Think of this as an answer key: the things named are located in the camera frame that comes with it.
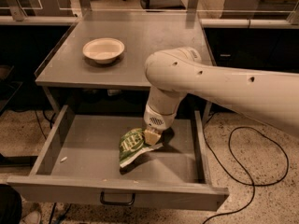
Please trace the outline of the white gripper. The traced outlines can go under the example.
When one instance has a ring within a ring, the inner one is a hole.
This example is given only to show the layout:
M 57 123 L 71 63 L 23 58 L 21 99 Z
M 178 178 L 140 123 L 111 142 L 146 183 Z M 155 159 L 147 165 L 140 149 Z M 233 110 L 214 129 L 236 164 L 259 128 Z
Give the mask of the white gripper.
M 144 131 L 145 142 L 151 146 L 156 145 L 162 135 L 160 131 L 168 129 L 173 124 L 176 114 L 175 106 L 146 105 L 144 121 L 151 128 Z

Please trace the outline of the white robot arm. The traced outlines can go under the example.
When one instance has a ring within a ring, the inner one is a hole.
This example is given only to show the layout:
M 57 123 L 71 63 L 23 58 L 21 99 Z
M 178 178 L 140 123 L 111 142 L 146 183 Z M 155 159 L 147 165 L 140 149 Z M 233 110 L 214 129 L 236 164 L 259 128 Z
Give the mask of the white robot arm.
M 298 74 L 206 65 L 196 49 L 185 47 L 151 54 L 145 75 L 151 84 L 144 114 L 150 145 L 172 125 L 187 94 L 299 135 Z

